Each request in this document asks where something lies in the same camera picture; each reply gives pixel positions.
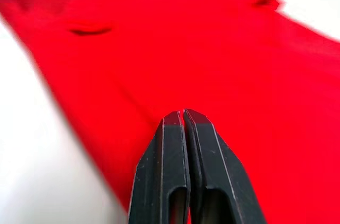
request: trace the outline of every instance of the white table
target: white table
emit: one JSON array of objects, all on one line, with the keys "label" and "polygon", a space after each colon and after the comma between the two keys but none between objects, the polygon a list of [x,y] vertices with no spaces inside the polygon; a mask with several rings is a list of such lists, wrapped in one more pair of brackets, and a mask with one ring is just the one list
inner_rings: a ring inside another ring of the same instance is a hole
[{"label": "white table", "polygon": [[[282,12],[340,40],[340,0],[284,0]],[[125,223],[126,216],[0,19],[0,224]]]}]

